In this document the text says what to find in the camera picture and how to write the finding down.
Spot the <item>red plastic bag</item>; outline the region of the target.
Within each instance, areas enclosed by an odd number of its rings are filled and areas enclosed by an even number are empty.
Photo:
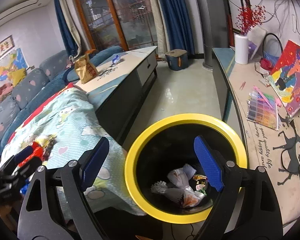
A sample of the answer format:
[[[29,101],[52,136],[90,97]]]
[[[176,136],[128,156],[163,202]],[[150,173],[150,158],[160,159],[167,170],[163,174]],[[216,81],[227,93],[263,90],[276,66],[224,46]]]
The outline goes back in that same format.
[[[30,161],[33,157],[38,157],[41,161],[43,161],[43,147],[37,143],[36,141],[33,141],[29,144],[31,147],[30,154],[21,162],[18,164],[18,167],[23,167],[28,161]]]

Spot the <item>white foam fruit net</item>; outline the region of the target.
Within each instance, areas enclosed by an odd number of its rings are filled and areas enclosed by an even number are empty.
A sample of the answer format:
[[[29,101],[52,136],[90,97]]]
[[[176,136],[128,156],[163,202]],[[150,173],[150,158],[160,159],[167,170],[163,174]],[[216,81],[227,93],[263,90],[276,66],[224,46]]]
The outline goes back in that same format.
[[[158,181],[151,186],[151,192],[156,194],[162,194],[175,203],[181,203],[183,196],[181,190],[177,189],[176,186],[168,187],[164,181]]]

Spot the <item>translucent plastic bag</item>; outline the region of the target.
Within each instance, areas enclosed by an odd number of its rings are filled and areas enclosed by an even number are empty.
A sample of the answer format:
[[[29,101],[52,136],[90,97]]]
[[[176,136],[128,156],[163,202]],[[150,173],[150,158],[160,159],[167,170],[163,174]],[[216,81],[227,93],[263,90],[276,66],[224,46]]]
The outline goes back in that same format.
[[[171,171],[167,177],[169,181],[181,190],[183,196],[181,204],[183,208],[190,208],[199,205],[207,196],[205,190],[194,191],[190,187],[190,179],[193,178],[197,171],[190,165],[186,164],[182,168]]]

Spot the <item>dark brown snack wrapper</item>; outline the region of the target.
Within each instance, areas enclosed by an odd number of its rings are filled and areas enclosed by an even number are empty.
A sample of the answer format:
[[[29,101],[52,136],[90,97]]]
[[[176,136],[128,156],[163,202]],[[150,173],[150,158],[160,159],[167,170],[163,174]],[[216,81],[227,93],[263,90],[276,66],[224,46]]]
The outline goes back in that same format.
[[[55,135],[49,135],[48,138],[49,139],[43,146],[43,161],[47,161],[49,159],[53,146],[57,142]]]

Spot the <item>yellow rimmed black trash bin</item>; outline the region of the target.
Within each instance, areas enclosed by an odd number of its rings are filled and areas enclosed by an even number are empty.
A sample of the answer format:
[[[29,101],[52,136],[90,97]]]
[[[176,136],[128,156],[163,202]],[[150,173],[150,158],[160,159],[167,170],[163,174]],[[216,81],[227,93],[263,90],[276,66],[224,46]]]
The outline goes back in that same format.
[[[128,192],[142,211],[172,224],[208,217],[221,187],[196,155],[194,141],[200,135],[209,152],[247,167],[241,138],[223,121],[194,113],[164,118],[137,137],[125,162]]]

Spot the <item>grey coffee table with drawers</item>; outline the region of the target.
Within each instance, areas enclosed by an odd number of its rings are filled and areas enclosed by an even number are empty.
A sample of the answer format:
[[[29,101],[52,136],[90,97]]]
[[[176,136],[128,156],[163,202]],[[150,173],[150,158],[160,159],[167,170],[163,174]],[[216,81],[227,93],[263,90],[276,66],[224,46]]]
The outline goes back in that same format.
[[[118,53],[120,62],[112,64],[112,55],[97,67],[99,76],[83,84],[94,106],[99,124],[122,145],[157,78],[156,46]]]

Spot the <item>colourful bead organiser box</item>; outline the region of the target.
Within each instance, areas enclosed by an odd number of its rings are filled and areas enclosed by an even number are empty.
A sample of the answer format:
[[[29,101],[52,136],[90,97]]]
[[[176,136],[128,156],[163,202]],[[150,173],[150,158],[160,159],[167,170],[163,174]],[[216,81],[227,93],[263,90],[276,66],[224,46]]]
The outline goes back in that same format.
[[[254,87],[249,93],[247,120],[278,131],[279,115],[275,97]]]

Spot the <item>blue sofa with heart cushions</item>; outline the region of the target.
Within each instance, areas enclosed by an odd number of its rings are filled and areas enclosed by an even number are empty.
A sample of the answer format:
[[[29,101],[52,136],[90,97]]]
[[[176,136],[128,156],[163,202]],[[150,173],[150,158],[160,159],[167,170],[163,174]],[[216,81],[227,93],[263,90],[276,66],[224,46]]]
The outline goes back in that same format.
[[[42,103],[79,80],[73,68],[66,69],[68,63],[64,50],[45,59],[0,102],[0,157],[11,135]]]

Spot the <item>china map poster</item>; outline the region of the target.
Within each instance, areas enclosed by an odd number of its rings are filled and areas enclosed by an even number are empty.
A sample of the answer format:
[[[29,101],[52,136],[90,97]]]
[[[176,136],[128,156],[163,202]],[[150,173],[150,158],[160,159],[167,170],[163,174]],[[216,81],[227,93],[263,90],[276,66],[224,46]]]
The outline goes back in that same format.
[[[28,68],[21,48],[12,49],[0,59],[0,86],[11,81],[11,73],[21,68]]]

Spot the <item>blue plastic wrapper on table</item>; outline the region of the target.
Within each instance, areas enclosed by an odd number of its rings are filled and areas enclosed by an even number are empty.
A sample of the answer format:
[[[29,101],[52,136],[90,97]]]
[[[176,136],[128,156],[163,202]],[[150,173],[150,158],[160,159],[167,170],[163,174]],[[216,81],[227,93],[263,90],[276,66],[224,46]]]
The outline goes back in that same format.
[[[120,55],[119,55],[119,54],[116,54],[116,55],[112,58],[112,64],[113,64],[113,65],[116,65],[116,64],[118,64],[118,63],[120,62],[120,60],[121,60]]]

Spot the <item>blue storage box stool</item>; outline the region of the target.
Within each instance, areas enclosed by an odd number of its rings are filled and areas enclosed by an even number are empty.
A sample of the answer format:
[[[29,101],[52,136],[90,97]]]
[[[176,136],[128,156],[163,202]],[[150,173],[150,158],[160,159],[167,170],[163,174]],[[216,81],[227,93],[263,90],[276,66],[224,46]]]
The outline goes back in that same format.
[[[187,51],[182,49],[174,49],[166,54],[168,67],[173,71],[180,71],[189,67]]]

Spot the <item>colourful woman portrait painting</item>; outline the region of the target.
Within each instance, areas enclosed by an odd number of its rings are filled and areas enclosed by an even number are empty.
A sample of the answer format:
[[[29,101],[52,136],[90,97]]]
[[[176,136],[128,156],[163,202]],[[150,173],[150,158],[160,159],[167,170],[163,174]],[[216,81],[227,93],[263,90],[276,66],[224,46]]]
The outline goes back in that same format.
[[[289,116],[300,109],[300,46],[289,40],[268,76]]]

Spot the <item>white cylindrical vase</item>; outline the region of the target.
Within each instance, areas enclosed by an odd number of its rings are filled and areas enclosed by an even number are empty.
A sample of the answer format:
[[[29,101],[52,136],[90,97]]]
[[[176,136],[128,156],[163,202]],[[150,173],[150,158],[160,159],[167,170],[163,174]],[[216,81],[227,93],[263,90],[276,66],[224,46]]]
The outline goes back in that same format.
[[[249,40],[246,36],[235,35],[235,62],[238,64],[248,63]]]

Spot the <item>wooden framed glass door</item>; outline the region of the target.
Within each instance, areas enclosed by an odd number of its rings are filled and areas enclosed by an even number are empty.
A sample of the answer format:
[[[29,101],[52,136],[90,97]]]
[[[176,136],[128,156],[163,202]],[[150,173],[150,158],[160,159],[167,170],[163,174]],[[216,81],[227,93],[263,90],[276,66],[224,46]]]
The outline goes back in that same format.
[[[92,48],[125,51],[158,44],[150,0],[75,0]]]

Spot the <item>grey standing air conditioner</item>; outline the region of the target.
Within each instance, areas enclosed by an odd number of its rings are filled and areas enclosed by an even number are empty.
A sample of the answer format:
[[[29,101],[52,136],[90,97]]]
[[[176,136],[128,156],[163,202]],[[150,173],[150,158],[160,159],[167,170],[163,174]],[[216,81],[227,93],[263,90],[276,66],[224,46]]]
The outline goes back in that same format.
[[[197,0],[204,44],[204,63],[206,69],[215,65],[213,48],[229,46],[227,0]]]

